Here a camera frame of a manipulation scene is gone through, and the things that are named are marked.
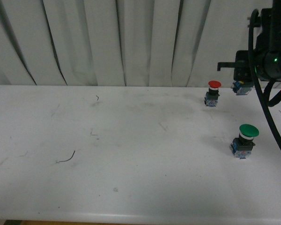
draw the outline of blue terminal block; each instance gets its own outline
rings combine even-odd
[[[243,124],[239,129],[239,136],[234,138],[231,144],[232,153],[235,158],[247,158],[251,155],[252,149],[255,146],[253,139],[259,135],[259,131],[250,124]]]
[[[204,103],[206,106],[214,107],[216,106],[219,98],[219,87],[222,85],[218,81],[210,81],[208,92],[204,97]]]
[[[236,95],[247,95],[254,86],[253,82],[234,81],[231,88]]]

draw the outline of wire scrap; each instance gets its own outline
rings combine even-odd
[[[68,160],[65,160],[65,161],[57,161],[57,160],[56,160],[56,163],[67,162],[67,161],[71,160],[71,159],[73,158],[75,152],[76,152],[76,151],[73,152],[73,155],[72,155]]]

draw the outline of black cable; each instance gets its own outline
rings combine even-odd
[[[266,88],[264,88],[263,97],[264,97],[266,102],[268,102],[269,99],[270,99],[271,90],[272,90],[275,82],[276,82],[275,79],[271,79],[270,82],[267,84]]]
[[[279,91],[268,103],[268,107],[273,107],[281,102],[281,91]]]
[[[279,134],[279,131],[277,130],[277,127],[275,125],[275,122],[271,116],[271,113],[267,107],[266,101],[263,97],[263,93],[261,90],[261,86],[259,84],[259,80],[258,77],[256,75],[255,72],[255,66],[254,66],[254,50],[253,50],[253,42],[254,42],[254,24],[255,24],[255,20],[258,16],[258,10],[255,9],[253,10],[252,14],[251,14],[251,18],[250,18],[250,25],[249,25],[249,41],[248,41],[248,58],[249,58],[249,67],[250,67],[250,72],[251,72],[251,76],[252,76],[252,80],[254,82],[255,85],[255,89],[256,89],[256,93],[259,99],[259,102],[261,104],[263,113],[266,117],[267,123],[273,133],[273,136],[281,150],[281,136]]]

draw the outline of red push button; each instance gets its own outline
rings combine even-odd
[[[211,88],[219,88],[222,85],[221,82],[218,81],[209,81],[208,84]]]

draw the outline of green push button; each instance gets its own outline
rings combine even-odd
[[[257,137],[259,135],[259,130],[250,125],[250,124],[243,124],[239,127],[240,132],[247,136],[247,137]]]

